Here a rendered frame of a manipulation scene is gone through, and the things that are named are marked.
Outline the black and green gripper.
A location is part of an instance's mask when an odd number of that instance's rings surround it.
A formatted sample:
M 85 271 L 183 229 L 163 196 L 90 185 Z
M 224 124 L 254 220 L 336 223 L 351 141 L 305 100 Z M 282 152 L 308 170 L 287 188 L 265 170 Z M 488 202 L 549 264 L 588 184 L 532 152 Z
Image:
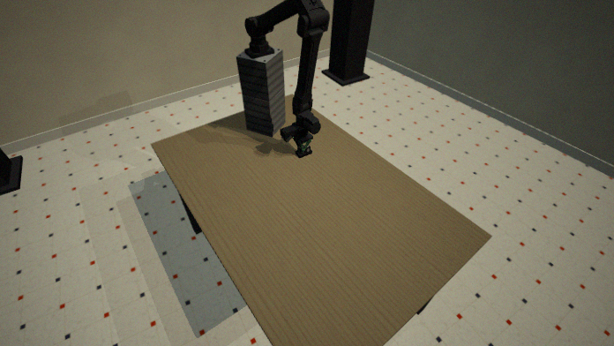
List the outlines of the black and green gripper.
M 304 138 L 299 139 L 296 135 L 293 137 L 293 140 L 301 148 L 302 152 L 305 151 L 306 147 L 311 143 L 312 139 L 313 139 L 313 136 L 307 130 L 306 130 L 306 134 Z M 306 144 L 305 144 L 305 147 L 303 148 L 304 143 Z

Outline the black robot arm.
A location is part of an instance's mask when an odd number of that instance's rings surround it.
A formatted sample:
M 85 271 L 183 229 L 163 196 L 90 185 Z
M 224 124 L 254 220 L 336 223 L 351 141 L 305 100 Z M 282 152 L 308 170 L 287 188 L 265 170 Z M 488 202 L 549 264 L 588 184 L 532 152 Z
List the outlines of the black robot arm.
M 297 13 L 299 18 L 296 32 L 304 39 L 302 39 L 297 86 L 292 101 L 296 121 L 281 129 L 281 137 L 286 142 L 289 142 L 295 135 L 299 139 L 304 138 L 306 130 L 311 134 L 317 134 L 321 128 L 319 120 L 311 113 L 312 83 L 320 40 L 329 25 L 329 11 L 326 10 L 321 0 L 285 0 L 271 10 L 255 17 L 249 17 L 244 22 L 246 32 L 251 37 L 250 47 L 244 52 L 254 59 L 274 54 L 274 49 L 268 45 L 266 40 L 266 33 L 272 32 L 275 25 Z

